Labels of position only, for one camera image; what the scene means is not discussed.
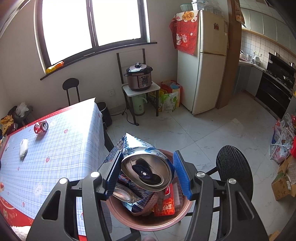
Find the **wooden door frame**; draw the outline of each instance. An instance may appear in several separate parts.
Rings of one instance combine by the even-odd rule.
[[[242,25],[236,21],[235,0],[227,0],[228,5],[228,36],[229,48],[227,50],[224,76],[220,88],[216,108],[226,106],[231,99],[235,75],[239,64],[239,54],[242,41]]]

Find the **power cord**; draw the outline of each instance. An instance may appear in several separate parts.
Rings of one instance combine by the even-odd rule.
[[[126,85],[121,86],[121,90],[122,90],[123,94],[124,94],[123,87],[126,86]],[[126,108],[124,109],[123,112],[120,112],[119,114],[116,114],[116,115],[120,115],[120,114],[121,114],[121,115],[124,115],[124,113],[126,113],[126,120],[127,120],[127,122],[130,123],[130,124],[132,124],[132,125],[136,125],[135,123],[131,123],[131,122],[128,120],[128,114],[127,114],[127,112],[126,112],[126,109],[127,109],[127,105],[126,105]]]

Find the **refrigerator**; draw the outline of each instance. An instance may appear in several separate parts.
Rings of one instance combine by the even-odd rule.
[[[226,61],[227,26],[223,17],[199,11],[195,54],[178,51],[177,82],[183,87],[181,103],[194,115],[216,106]]]

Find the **window sill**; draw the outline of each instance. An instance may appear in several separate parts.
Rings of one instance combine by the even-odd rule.
[[[71,65],[71,64],[74,64],[80,60],[83,60],[83,59],[86,59],[86,58],[89,58],[89,57],[92,57],[92,56],[95,56],[95,55],[98,55],[98,54],[101,54],[101,53],[106,53],[106,52],[110,52],[110,51],[113,51],[113,50],[118,50],[118,49],[122,49],[122,48],[129,48],[129,47],[134,47],[134,46],[141,46],[141,45],[150,45],[150,44],[157,44],[157,42],[146,42],[146,43],[136,43],[136,44],[129,44],[129,45],[124,45],[124,46],[120,46],[120,47],[114,47],[114,48],[110,48],[110,49],[105,49],[105,50],[102,50],[102,51],[99,51],[99,52],[94,52],[94,53],[91,53],[91,54],[88,54],[88,55],[85,55],[79,59],[76,59],[70,63],[67,63],[65,65],[63,65],[62,67],[54,70],[53,72],[49,73],[49,74],[46,74],[45,76],[43,76],[40,80],[44,80],[46,77],[50,76],[51,74]]]

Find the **window frame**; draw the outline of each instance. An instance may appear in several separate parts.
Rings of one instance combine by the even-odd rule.
[[[143,0],[137,0],[138,2],[138,11],[139,11],[139,21],[140,21],[140,31],[141,31],[141,38],[139,39],[131,39],[131,40],[123,40],[115,43],[106,44],[103,46],[98,45],[97,35],[96,35],[96,27],[93,21],[92,16],[93,14],[93,7],[92,7],[92,0],[86,0],[86,10],[87,10],[87,18],[88,18],[88,26],[89,26],[89,33],[91,37],[91,44],[92,48],[87,49],[85,51],[79,52],[68,58],[61,59],[60,61],[64,61],[64,65],[69,65],[72,62],[77,62],[79,59],[85,59],[88,55],[93,56],[95,53],[106,52],[107,50],[111,50],[114,48],[120,47],[128,47],[129,45],[147,43],[147,32],[146,32],[146,22],[145,22],[145,12],[144,12],[144,2]],[[49,55],[47,52],[47,47],[44,38],[43,32],[43,22],[42,22],[42,3],[43,0],[38,0],[37,2],[37,33],[38,33],[38,40],[39,46],[42,54],[42,58],[45,64],[45,68],[47,69],[50,66],[55,65],[51,64]]]

